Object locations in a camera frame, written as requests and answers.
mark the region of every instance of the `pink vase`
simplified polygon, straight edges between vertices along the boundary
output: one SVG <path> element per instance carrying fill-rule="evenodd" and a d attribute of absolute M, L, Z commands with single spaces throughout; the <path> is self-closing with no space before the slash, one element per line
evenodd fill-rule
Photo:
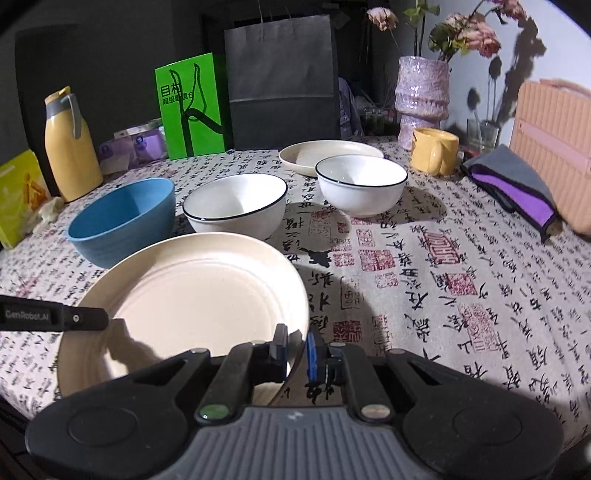
<path fill-rule="evenodd" d="M 415 128 L 439 128 L 449 116 L 449 65 L 422 57 L 401 57 L 399 62 L 395 105 L 402 118 L 398 144 L 410 150 Z"/>

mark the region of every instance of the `green box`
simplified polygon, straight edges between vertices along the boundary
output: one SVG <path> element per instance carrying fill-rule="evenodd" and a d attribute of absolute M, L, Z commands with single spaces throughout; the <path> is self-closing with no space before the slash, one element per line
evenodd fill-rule
<path fill-rule="evenodd" d="M 156 86 L 171 160 L 231 148 L 228 80 L 221 57 L 207 53 L 157 68 Z"/>

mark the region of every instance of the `dried flower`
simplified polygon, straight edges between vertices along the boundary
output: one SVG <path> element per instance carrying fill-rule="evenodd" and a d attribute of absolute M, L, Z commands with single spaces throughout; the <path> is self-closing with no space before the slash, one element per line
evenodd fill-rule
<path fill-rule="evenodd" d="M 454 14 L 449 15 L 446 18 L 445 22 L 446 24 L 451 25 L 453 28 L 459 30 L 468 23 L 468 16 L 456 12 Z"/>
<path fill-rule="evenodd" d="M 478 50 L 480 55 L 487 59 L 501 49 L 501 42 L 482 14 L 475 14 L 457 38 L 463 40 L 469 50 Z"/>
<path fill-rule="evenodd" d="M 381 31 L 396 28 L 398 17 L 389 8 L 375 7 L 368 10 L 368 18 Z"/>
<path fill-rule="evenodd" d="M 527 20 L 527 13 L 519 0 L 491 0 L 494 4 L 501 5 L 500 12 L 514 20 Z"/>

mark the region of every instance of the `white plate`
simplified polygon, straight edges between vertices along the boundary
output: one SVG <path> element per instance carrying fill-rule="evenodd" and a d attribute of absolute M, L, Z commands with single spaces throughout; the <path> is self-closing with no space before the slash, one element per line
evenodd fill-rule
<path fill-rule="evenodd" d="M 283 166 L 308 177 L 316 177 L 316 164 L 325 158 L 337 155 L 369 155 L 383 158 L 375 147 L 347 140 L 315 140 L 285 147 L 279 153 Z"/>
<path fill-rule="evenodd" d="M 252 340 L 271 340 L 277 323 L 290 334 L 290 364 L 308 331 L 308 297 L 291 263 L 264 242 L 235 233 L 194 233 L 131 255 L 86 293 L 82 307 L 113 320 L 103 332 L 67 332 L 57 359 L 66 396 L 191 348 L 212 356 Z M 280 389 L 265 384 L 254 401 Z"/>

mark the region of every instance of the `tablecloth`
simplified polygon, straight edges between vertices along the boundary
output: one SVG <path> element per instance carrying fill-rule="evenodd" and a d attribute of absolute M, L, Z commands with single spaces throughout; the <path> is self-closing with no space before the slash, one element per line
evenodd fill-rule
<path fill-rule="evenodd" d="M 392 138 L 370 138 L 406 165 Z M 568 228 L 540 244 L 517 214 L 504 212 L 469 179 L 409 169 L 398 205 L 352 219 L 322 197 L 317 180 L 281 165 L 276 151 L 231 151 L 162 161 L 129 171 L 69 204 L 46 231 L 0 253 L 0 293 L 75 304 L 104 273 L 82 258 L 66 229 L 86 205 L 129 181 L 174 180 L 175 235 L 191 232 L 183 199 L 198 185 L 246 172 L 272 173 L 288 205 L 269 243 L 298 269 L 310 323 L 326 340 L 368 354 L 397 347 L 521 395 L 563 424 L 565 447 L 586 435 L 591 408 L 591 248 Z M 0 391 L 33 417 L 59 398 L 61 333 L 2 332 Z M 294 377 L 283 401 L 331 402 Z"/>

